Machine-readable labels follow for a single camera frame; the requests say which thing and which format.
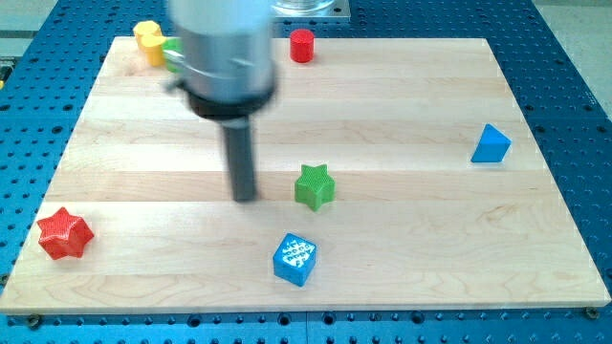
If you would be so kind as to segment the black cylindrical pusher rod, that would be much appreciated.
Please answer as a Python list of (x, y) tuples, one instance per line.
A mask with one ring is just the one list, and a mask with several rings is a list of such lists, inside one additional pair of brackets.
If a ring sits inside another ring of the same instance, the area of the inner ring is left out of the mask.
[(250, 202), (256, 196), (251, 121), (248, 117), (223, 121), (222, 129), (232, 198)]

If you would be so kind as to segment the green block behind arm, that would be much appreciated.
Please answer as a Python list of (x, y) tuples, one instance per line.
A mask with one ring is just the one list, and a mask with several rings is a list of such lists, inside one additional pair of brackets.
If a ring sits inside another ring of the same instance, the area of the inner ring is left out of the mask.
[(168, 37), (162, 45), (165, 67), (171, 73), (178, 73), (183, 65), (182, 41), (178, 37)]

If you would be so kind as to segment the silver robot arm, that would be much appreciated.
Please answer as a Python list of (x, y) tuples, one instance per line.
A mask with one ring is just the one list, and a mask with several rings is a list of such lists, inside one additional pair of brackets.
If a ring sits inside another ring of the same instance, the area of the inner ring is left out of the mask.
[(273, 97), (272, 3), (267, 0), (169, 0), (182, 49), (171, 53), (176, 86), (191, 111), (223, 130), (232, 198), (256, 198), (250, 116)]

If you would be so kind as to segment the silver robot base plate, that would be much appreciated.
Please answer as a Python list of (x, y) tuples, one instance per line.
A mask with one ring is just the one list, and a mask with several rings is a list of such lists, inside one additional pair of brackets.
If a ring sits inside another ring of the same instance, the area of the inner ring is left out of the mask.
[(346, 22), (351, 18), (349, 0), (273, 0), (277, 21)]

